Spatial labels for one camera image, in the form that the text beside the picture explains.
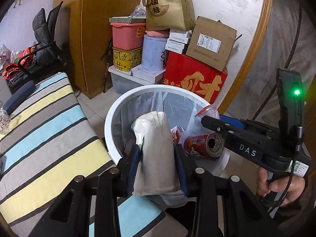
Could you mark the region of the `person's right hand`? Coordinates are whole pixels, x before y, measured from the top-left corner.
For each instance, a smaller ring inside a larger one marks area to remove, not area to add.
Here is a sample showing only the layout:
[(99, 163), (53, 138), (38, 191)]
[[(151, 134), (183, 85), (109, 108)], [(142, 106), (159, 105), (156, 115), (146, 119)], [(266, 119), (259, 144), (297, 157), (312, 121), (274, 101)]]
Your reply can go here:
[[(257, 194), (265, 197), (270, 192), (283, 192), (288, 184), (289, 177), (283, 177), (281, 179), (275, 180), (268, 183), (268, 173), (264, 168), (258, 168), (258, 178), (257, 178)], [(293, 176), (291, 184), (287, 190), (287, 194), (283, 200), (281, 206), (285, 206), (289, 203), (294, 202), (300, 197), (305, 188), (305, 179)]]

